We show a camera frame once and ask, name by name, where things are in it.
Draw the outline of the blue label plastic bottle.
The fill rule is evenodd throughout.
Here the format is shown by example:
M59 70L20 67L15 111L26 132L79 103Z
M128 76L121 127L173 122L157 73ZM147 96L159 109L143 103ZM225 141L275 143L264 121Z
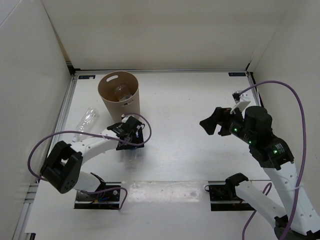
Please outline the blue label plastic bottle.
M127 171L133 171L137 168L137 157L139 149L124 150L124 163Z

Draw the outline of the green label clear bottle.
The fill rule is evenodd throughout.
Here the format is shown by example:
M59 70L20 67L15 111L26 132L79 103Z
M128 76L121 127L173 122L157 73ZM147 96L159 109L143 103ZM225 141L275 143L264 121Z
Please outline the green label clear bottle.
M114 88L114 95L119 102L132 97L129 87L126 84L120 84Z

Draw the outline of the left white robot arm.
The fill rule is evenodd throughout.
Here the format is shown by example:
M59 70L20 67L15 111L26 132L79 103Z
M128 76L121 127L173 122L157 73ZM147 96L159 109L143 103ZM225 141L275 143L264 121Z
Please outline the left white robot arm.
M74 189L100 200L105 195L106 183L95 173L81 171L82 165L109 150L144 147L144 126L134 116L125 116L100 134L74 143L59 141L45 159L40 174L61 194Z

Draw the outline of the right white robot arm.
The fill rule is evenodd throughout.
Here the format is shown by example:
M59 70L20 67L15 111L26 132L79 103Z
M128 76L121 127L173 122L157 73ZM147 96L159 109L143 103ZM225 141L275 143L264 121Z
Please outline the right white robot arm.
M269 176L282 205L256 189L242 173L225 180L227 198L247 202L268 221L279 240L318 240L320 217L303 186L296 185L299 176L293 154L287 143L273 134L272 121L261 106L250 106L245 112L217 107L199 124L208 135L220 126L218 135L234 135L248 144L250 154Z

